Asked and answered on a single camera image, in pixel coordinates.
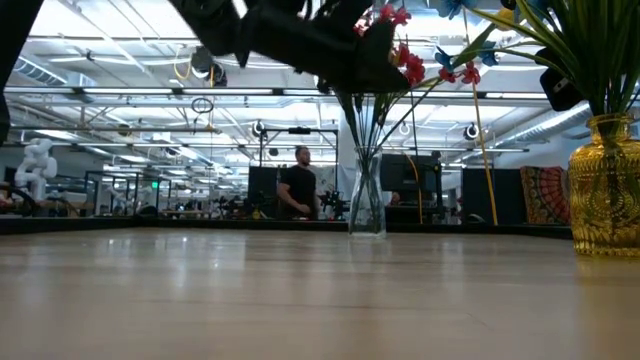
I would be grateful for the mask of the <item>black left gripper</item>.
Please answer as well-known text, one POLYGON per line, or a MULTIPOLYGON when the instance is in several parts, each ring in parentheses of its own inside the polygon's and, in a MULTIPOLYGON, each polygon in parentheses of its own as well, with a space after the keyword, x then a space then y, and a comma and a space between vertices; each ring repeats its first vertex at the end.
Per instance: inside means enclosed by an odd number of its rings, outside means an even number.
POLYGON ((374 22, 362 35, 353 30, 371 0, 249 0, 237 32, 235 56, 244 68, 254 52, 317 76, 322 91, 350 93, 408 90, 409 80, 391 60, 395 27, 374 22))

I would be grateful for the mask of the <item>blue artificial flower bunch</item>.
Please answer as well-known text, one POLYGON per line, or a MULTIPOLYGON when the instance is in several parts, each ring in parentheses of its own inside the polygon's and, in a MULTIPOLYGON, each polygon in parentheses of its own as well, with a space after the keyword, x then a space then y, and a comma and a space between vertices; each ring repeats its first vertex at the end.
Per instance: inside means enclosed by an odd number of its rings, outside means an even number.
POLYGON ((495 25, 509 27, 541 49, 557 54, 568 68, 521 52, 500 51, 533 60, 564 75, 582 94, 591 112, 626 113, 640 96, 640 0, 517 0, 517 24, 474 9, 495 25))
POLYGON ((596 116, 626 113, 640 97, 640 0, 499 1, 497 13, 478 0, 442 1, 442 17, 468 10, 490 22, 460 54, 436 52, 443 79, 474 58, 495 66, 502 53, 546 68, 540 85, 557 112, 585 102, 596 116))

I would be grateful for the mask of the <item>pink artificial flower bunch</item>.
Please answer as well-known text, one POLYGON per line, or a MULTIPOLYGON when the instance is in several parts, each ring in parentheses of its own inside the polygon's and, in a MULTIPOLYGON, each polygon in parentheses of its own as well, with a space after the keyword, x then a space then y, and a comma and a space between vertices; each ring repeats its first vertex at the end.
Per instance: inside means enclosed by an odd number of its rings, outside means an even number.
POLYGON ((463 84, 477 85, 481 81, 481 75, 474 62, 467 62, 464 68, 459 71, 449 71, 442 67, 439 70, 439 76, 443 81, 449 83, 460 81, 463 84))

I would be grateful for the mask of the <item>yellow artificial tulip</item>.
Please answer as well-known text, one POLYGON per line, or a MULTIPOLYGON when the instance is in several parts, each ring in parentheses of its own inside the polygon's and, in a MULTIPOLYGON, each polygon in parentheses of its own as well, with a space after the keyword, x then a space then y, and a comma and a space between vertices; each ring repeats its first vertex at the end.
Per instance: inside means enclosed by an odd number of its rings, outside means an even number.
MULTIPOLYGON (((476 0, 441 0, 441 4, 439 5, 439 7, 437 7, 438 15, 442 18, 451 20, 462 12, 464 17, 463 22, 466 29, 466 10, 474 10, 477 6, 476 3, 476 0)), ((497 14, 494 15, 495 17, 507 21, 510 24, 517 24, 519 16, 518 11, 519 10, 509 10, 503 7, 497 14)), ((375 22, 381 20, 390 20, 396 28, 399 25, 406 26, 411 17, 411 13, 408 12, 404 6, 398 9, 394 9, 391 4, 386 4, 380 8, 379 15, 377 15, 377 17, 375 18, 375 22)), ((440 47, 436 47, 437 51, 434 55, 436 63, 438 63, 441 68, 445 67, 449 71, 462 70, 467 62, 474 62, 474 59, 476 57, 484 59, 483 63, 487 66, 496 65, 497 60, 494 54, 494 47, 496 46, 495 42, 488 41, 487 39, 490 33, 498 28, 501 28, 501 31, 506 31, 509 29, 508 26, 504 27, 500 24, 489 25, 480 35, 478 35, 474 39, 473 42, 467 40, 469 42, 468 46, 461 53, 455 56, 447 54, 440 47)), ((410 51, 407 41, 399 41, 398 46, 392 48, 391 60, 393 64, 398 67, 398 69, 403 70, 402 73, 409 80, 410 88, 409 90, 400 92, 391 92, 388 94, 376 95, 374 104, 374 115, 377 125, 374 126, 376 130, 370 131, 371 135, 376 135, 376 149, 382 148, 382 145, 388 140, 391 134, 400 126, 401 123, 404 122, 404 120, 409 115, 413 116, 415 107, 424 98, 426 98, 430 91, 441 84, 447 83, 440 78, 439 72, 438 76, 436 77, 432 77, 429 79, 425 78, 426 70, 424 68, 423 59, 410 51), (412 91, 416 88, 425 88, 426 90, 421 97, 417 98, 415 102, 414 100, 412 100, 412 107, 395 125, 393 125, 391 130, 380 139, 380 134, 385 126, 389 110, 407 93, 413 95, 412 91)))

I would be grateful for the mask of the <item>clear glass vase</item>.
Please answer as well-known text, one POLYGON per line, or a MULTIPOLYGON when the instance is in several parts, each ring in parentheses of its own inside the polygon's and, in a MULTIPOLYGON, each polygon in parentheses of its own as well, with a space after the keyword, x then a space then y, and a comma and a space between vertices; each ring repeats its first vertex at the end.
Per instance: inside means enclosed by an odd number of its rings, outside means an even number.
POLYGON ((382 153, 356 147, 356 176, 350 200, 348 231, 351 236, 381 238, 386 235, 386 214, 380 184, 382 153))

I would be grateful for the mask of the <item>yellow glass vase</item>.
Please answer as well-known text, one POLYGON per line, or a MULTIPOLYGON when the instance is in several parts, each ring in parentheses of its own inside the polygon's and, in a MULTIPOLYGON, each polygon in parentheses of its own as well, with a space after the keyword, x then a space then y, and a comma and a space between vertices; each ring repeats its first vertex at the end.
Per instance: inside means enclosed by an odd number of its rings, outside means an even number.
POLYGON ((640 258, 640 140, 628 114, 595 116, 589 143, 569 158, 574 250, 582 255, 640 258))

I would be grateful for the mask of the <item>black monitor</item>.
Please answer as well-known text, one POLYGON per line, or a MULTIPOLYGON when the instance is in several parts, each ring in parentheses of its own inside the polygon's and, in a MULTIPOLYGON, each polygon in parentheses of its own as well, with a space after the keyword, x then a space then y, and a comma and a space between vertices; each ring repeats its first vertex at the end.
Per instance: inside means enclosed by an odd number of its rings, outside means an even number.
POLYGON ((441 162, 433 156, 383 154, 380 182, 383 191, 439 192, 441 162))

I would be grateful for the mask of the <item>black tripod device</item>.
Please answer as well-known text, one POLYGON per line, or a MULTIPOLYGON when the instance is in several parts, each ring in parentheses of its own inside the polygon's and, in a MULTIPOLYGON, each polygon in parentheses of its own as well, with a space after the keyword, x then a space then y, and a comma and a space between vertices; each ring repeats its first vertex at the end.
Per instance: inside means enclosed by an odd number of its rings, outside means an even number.
POLYGON ((342 198, 339 191, 326 191, 319 196, 322 218, 328 221, 344 221, 350 203, 342 198))

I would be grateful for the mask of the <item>black partition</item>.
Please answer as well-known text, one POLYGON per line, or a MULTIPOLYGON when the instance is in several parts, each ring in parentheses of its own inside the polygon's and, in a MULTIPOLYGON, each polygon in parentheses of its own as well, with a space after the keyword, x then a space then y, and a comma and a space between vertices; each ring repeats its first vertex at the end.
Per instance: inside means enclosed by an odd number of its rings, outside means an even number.
POLYGON ((493 196, 484 169, 464 169, 461 174, 461 211, 464 222, 494 224, 494 199, 498 225, 521 225, 526 222, 526 206, 520 171, 493 169, 490 171, 493 196))

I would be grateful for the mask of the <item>patterned tapestry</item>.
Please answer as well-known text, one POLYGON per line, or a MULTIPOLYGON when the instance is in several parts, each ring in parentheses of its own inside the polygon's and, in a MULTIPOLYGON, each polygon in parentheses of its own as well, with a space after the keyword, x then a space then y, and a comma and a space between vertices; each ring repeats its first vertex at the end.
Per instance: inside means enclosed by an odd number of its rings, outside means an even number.
POLYGON ((569 225, 569 179, 562 167, 520 168, 527 222, 538 225, 569 225))

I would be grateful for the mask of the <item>white robot figure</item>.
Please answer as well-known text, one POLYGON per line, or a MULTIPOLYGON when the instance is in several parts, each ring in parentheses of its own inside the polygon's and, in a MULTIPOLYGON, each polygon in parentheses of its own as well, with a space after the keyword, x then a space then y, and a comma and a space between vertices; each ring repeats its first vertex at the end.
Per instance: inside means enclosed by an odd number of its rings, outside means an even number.
POLYGON ((24 148, 24 158, 14 176, 15 186, 28 190, 30 196, 41 201, 46 195, 46 184, 57 175, 57 160, 50 155, 50 139, 32 139, 24 148))

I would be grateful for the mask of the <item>black gantry frame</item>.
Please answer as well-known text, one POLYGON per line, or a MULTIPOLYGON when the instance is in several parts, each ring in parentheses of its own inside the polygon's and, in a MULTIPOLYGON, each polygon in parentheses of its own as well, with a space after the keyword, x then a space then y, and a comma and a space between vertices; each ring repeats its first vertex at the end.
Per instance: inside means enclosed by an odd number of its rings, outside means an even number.
MULTIPOLYGON (((259 167, 263 167, 263 165, 265 164, 265 160, 264 160, 264 151, 267 147, 267 142, 268 140, 275 140, 277 138, 278 135, 275 135, 275 133, 279 134, 282 133, 284 131, 284 129, 272 129, 272 128, 263 128, 261 130, 258 131, 258 137, 259 137, 259 150, 258 150, 258 164, 259 167)), ((321 137, 323 137, 326 133, 333 133, 333 135, 336 137, 336 141, 335 143, 329 143, 329 145, 334 145, 334 159, 332 162, 327 162, 326 166, 321 166, 321 167, 329 167, 332 165, 333 168, 333 180, 334 183, 333 185, 337 185, 337 165, 338 165, 338 149, 337 149, 337 130, 321 130, 321 129, 312 129, 312 128, 308 128, 308 127, 302 127, 302 126, 297 126, 297 127, 290 127, 286 129, 286 132, 292 135, 301 135, 301 136, 309 136, 312 134, 319 134, 321 135, 321 137)), ((309 151, 310 151, 310 156, 311 156, 311 146, 310 145, 303 145, 303 144, 298 144, 298 145, 293 145, 293 150, 294 150, 294 160, 295 162, 293 163, 292 166, 294 166, 296 164, 296 158, 295 158, 295 150, 298 146, 306 146, 309 151)), ((278 174, 276 176, 276 199, 278 200, 279 206, 280 206, 280 200, 278 198, 277 195, 277 187, 280 181, 281 176, 284 174, 285 170, 292 167, 292 166, 287 166, 284 167, 284 169, 282 167, 277 167, 276 169, 278 170, 278 174)), ((312 156, 311 156, 311 161, 310 161, 310 169, 311 171, 315 174, 316 173, 313 171, 314 169, 317 169, 319 167, 314 167, 314 164, 312 164, 312 156)), ((317 188, 317 176, 316 176, 316 194, 319 198, 320 194, 318 193, 318 188, 317 188)), ((321 208, 320 208, 320 199, 319 199, 319 212, 318 212, 318 219, 319 219, 319 214, 321 212, 321 208)))

